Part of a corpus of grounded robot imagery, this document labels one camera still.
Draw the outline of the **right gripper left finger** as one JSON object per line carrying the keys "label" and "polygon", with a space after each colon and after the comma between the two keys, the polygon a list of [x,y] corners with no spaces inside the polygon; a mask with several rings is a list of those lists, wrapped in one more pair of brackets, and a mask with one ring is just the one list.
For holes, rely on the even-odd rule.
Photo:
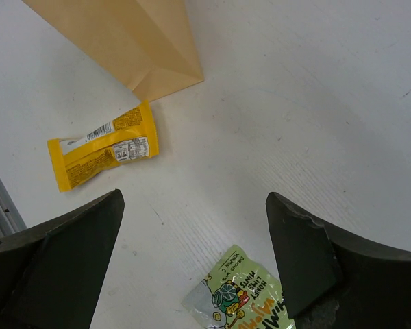
{"label": "right gripper left finger", "polygon": [[115,189],[0,238],[0,328],[89,328],[124,207]]}

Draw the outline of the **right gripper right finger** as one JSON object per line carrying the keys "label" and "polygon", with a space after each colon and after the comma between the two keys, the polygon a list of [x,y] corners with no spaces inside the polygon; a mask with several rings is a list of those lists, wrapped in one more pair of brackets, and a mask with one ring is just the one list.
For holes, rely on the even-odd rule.
{"label": "right gripper right finger", "polygon": [[288,315],[298,328],[411,328],[411,252],[266,199]]}

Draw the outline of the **yellow snack bar wrapper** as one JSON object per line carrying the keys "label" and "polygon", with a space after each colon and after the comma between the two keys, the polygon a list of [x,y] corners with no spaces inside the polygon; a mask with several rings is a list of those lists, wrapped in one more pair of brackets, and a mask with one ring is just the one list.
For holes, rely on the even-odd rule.
{"label": "yellow snack bar wrapper", "polygon": [[68,192],[102,171],[159,154],[148,101],[79,138],[47,141],[59,191]]}

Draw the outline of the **brown paper bag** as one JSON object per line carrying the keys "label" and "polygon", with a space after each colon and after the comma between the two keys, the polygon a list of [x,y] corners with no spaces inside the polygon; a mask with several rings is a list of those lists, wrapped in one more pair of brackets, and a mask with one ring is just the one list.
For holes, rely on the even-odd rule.
{"label": "brown paper bag", "polygon": [[26,1],[139,100],[204,80],[184,1]]}

